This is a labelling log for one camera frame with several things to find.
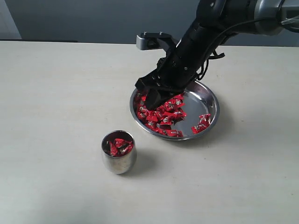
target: white table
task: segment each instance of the white table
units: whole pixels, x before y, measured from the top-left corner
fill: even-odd
[[[0,223],[298,223],[299,49],[221,51],[203,80],[221,105],[217,125],[169,142],[129,111],[163,51],[0,42]],[[122,176],[100,155],[116,129],[138,150]]]

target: robotic arm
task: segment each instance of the robotic arm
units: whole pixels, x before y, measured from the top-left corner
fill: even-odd
[[[277,35],[283,28],[299,32],[298,15],[297,0],[200,0],[196,19],[179,43],[164,33],[137,36],[138,48],[163,48],[166,57],[135,86],[148,91],[145,105],[153,110],[182,93],[190,82],[201,80],[209,60],[225,56],[215,50],[230,37],[239,33]]]

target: stainless steel cup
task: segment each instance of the stainless steel cup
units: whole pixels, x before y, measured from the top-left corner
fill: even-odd
[[[108,155],[105,153],[105,149],[109,147],[107,142],[113,142],[114,139],[132,141],[134,144],[132,151],[122,157],[113,157]],[[102,141],[102,159],[105,167],[111,172],[115,174],[123,174],[128,172],[134,166],[137,159],[137,151],[133,136],[126,131],[114,131],[106,135]]]

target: metal bowl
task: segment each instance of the metal bowl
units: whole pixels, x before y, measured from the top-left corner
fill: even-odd
[[[133,101],[136,93],[137,89],[133,91],[130,99],[130,110],[134,120],[145,131],[161,139],[178,141],[198,138],[209,132],[215,126],[220,114],[219,103],[213,92],[199,81],[192,82],[188,85],[184,93],[185,105],[182,107],[182,109],[184,110],[184,112],[186,112],[187,116],[184,120],[177,122],[176,124],[171,126],[172,129],[182,131],[183,137],[165,136],[150,130],[137,118],[136,108],[134,108],[133,106]],[[198,124],[200,115],[207,113],[211,114],[210,126],[198,134],[193,134],[191,127]]]

